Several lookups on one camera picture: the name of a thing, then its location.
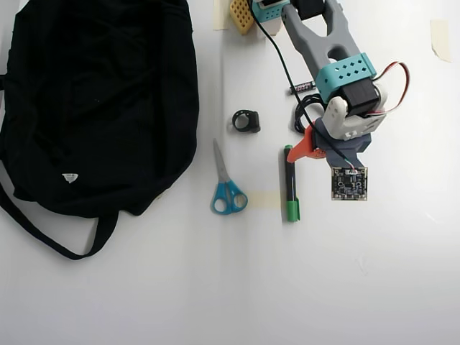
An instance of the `scissors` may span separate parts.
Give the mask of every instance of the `scissors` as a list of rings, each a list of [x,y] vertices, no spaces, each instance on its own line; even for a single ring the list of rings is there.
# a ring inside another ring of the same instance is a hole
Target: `scissors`
[[[248,198],[246,194],[240,191],[240,189],[231,180],[227,169],[225,168],[224,159],[222,158],[221,150],[217,144],[217,140],[214,139],[214,155],[216,156],[217,173],[218,173],[218,185],[216,194],[213,199],[212,209],[217,214],[226,216],[231,213],[237,213],[243,211],[247,206]],[[225,209],[220,211],[216,208],[217,201],[223,201]]]

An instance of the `orange gripper part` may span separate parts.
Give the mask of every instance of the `orange gripper part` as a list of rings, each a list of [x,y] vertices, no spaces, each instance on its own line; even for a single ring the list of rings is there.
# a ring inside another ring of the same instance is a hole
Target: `orange gripper part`
[[[305,130],[305,135],[301,142],[299,142],[287,156],[287,161],[289,163],[294,163],[296,160],[299,160],[303,157],[315,158],[320,160],[322,158],[326,158],[326,152],[322,149],[314,149],[313,148],[313,128],[308,126]]]

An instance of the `circuit board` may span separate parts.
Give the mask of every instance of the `circuit board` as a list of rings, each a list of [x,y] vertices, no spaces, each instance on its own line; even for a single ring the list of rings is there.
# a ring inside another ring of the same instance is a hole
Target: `circuit board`
[[[332,168],[332,200],[367,200],[367,168]]]

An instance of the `red wire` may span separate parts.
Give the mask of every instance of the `red wire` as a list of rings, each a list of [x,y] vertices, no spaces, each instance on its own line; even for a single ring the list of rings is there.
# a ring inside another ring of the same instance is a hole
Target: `red wire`
[[[401,62],[399,62],[399,61],[395,61],[395,62],[393,62],[393,63],[390,63],[390,64],[384,69],[384,71],[382,72],[382,74],[379,75],[378,77],[376,77],[373,81],[378,81],[381,77],[383,77],[385,74],[387,74],[387,72],[390,71],[392,68],[394,68],[396,65],[400,65],[402,68],[404,68],[405,79],[406,79],[404,92],[402,93],[402,96],[401,96],[401,99],[400,99],[399,103],[398,103],[398,104],[396,105],[396,107],[393,108],[393,109],[384,110],[384,111],[370,111],[369,114],[374,114],[374,115],[388,114],[388,113],[390,113],[390,112],[396,110],[396,109],[401,105],[401,103],[404,101],[404,98],[405,98],[406,94],[408,93],[409,85],[410,85],[410,71],[409,71],[409,67],[408,67],[405,63],[401,63]]]

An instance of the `teal bracket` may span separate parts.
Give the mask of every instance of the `teal bracket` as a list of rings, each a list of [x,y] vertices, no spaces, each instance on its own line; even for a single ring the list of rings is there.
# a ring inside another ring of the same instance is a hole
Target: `teal bracket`
[[[328,103],[337,90],[342,86],[360,81],[365,78],[373,78],[377,75],[371,60],[367,54],[348,57],[324,66],[316,77],[316,86],[318,87],[321,98]]]
[[[280,3],[274,5],[274,6],[269,6],[265,9],[261,8],[260,5],[261,3],[259,2],[252,2],[252,11],[254,12],[256,18],[259,20],[259,22],[268,22],[269,20],[276,19],[278,17],[281,17],[281,10],[284,6],[290,4],[290,0],[284,0],[281,1]]]

